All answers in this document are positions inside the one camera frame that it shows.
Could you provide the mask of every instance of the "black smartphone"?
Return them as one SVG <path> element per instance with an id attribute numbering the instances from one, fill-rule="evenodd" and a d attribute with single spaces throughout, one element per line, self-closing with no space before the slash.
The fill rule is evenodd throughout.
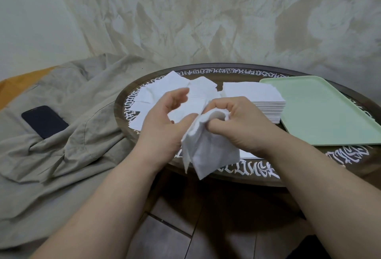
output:
<path id="1" fill-rule="evenodd" d="M 46 105 L 23 112 L 21 117 L 43 139 L 46 139 L 69 126 L 54 112 L 54 110 Z"/>

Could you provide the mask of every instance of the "person's left hand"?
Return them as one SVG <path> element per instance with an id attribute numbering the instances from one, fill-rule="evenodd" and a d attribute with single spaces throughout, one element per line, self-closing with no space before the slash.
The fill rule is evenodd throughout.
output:
<path id="1" fill-rule="evenodd" d="M 174 124 L 168 113 L 188 100 L 189 88 L 167 92 L 145 117 L 142 131 L 133 152 L 145 163 L 159 171 L 180 150 L 181 139 L 197 113 L 191 113 Z"/>

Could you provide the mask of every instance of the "person's right arm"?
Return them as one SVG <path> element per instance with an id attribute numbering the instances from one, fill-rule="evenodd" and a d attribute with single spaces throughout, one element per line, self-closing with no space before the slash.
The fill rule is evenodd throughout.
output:
<path id="1" fill-rule="evenodd" d="M 204 113 L 228 109 L 210 132 L 268 160 L 332 258 L 381 258 L 381 191 L 308 143 L 288 134 L 245 97 L 213 100 Z"/>

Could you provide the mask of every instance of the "forearm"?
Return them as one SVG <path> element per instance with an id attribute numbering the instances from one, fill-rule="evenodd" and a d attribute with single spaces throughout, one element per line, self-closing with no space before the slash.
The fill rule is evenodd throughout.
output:
<path id="1" fill-rule="evenodd" d="M 269 153 L 269 161 L 332 257 L 380 257 L 378 189 L 288 134 Z"/>
<path id="2" fill-rule="evenodd" d="M 32 258 L 124 258 L 155 174 L 132 151 Z"/>

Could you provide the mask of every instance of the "person's left arm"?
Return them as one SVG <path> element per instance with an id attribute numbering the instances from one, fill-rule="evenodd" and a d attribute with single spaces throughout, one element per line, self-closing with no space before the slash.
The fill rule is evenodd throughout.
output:
<path id="1" fill-rule="evenodd" d="M 197 114 L 173 124 L 168 113 L 186 102 L 188 88 L 166 93 L 145 118 L 139 140 L 66 225 L 32 258 L 125 258 L 157 172 L 178 152 Z"/>

